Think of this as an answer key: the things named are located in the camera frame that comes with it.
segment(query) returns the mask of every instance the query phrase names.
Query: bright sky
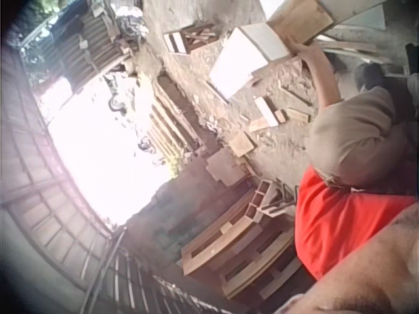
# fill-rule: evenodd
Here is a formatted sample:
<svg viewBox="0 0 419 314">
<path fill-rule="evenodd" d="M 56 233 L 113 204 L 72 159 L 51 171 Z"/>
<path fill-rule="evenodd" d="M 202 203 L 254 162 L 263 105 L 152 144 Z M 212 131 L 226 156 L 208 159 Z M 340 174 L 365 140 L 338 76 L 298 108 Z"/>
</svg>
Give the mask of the bright sky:
<svg viewBox="0 0 419 314">
<path fill-rule="evenodd" d="M 95 102 L 92 88 L 98 95 Z M 146 152 L 136 150 L 134 157 L 135 136 L 115 121 L 120 115 L 109 110 L 110 97 L 106 84 L 95 84 L 75 96 L 49 129 L 86 200 L 100 215 L 121 225 L 149 203 L 157 189 L 169 180 L 170 173 L 165 166 L 153 166 L 153 157 Z M 149 100 L 145 97 L 144 103 L 140 103 L 146 108 L 144 112 L 151 107 Z"/>
</svg>

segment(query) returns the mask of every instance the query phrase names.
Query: wooden stool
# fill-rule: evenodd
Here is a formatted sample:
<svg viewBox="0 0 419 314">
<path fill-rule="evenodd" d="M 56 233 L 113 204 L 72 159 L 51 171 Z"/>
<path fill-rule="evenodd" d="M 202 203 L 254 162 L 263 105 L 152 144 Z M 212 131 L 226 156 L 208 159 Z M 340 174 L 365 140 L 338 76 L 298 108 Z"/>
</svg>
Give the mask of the wooden stool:
<svg viewBox="0 0 419 314">
<path fill-rule="evenodd" d="M 172 54 L 190 54 L 192 50 L 218 41 L 219 36 L 211 32 L 213 24 L 187 26 L 163 34 L 164 42 Z"/>
</svg>

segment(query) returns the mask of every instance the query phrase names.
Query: person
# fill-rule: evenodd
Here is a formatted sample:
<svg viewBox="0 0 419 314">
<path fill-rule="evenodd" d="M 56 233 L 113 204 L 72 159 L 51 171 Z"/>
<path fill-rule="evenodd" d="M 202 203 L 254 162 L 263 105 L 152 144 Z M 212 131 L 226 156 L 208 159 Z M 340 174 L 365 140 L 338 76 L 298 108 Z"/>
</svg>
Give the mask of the person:
<svg viewBox="0 0 419 314">
<path fill-rule="evenodd" d="M 275 314 L 419 313 L 419 203 Z"/>
<path fill-rule="evenodd" d="M 297 255 L 318 280 L 416 201 L 352 188 L 379 186 L 377 180 L 390 177 L 409 189 L 417 183 L 417 165 L 392 169 L 409 150 L 409 137 L 404 126 L 392 124 L 394 106 L 375 65 L 356 73 L 357 85 L 367 91 L 342 101 L 320 46 L 284 41 L 307 64 L 319 101 L 308 149 L 312 165 L 300 184 L 295 215 Z"/>
<path fill-rule="evenodd" d="M 407 124 L 396 124 L 395 106 L 378 64 L 357 68 L 355 82 L 363 92 L 343 101 L 319 44 L 285 41 L 308 66 L 316 88 L 319 114 L 310 130 L 308 154 L 327 186 L 369 188 L 416 152 Z"/>
</svg>

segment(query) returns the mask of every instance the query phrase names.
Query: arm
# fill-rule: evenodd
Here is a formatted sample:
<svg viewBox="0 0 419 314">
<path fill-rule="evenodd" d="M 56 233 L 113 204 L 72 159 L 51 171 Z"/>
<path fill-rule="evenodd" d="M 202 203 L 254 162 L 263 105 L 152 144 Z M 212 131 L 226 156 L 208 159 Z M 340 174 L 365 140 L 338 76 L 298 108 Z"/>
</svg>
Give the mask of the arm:
<svg viewBox="0 0 419 314">
<path fill-rule="evenodd" d="M 320 45 L 312 43 L 310 46 L 305 46 L 290 39 L 284 39 L 284 42 L 290 51 L 297 54 L 307 64 L 317 91 L 319 111 L 342 101 L 332 66 Z"/>
</svg>

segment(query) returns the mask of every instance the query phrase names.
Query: red shirt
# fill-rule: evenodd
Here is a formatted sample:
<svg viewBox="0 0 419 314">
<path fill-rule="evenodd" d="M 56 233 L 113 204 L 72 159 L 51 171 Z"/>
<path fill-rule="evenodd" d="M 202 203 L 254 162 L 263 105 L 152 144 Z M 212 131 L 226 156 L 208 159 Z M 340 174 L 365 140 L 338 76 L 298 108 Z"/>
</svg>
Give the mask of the red shirt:
<svg viewBox="0 0 419 314">
<path fill-rule="evenodd" d="M 328 188 L 309 167 L 300 185 L 295 217 L 298 257 L 318 280 L 415 201 L 412 196 Z"/>
</svg>

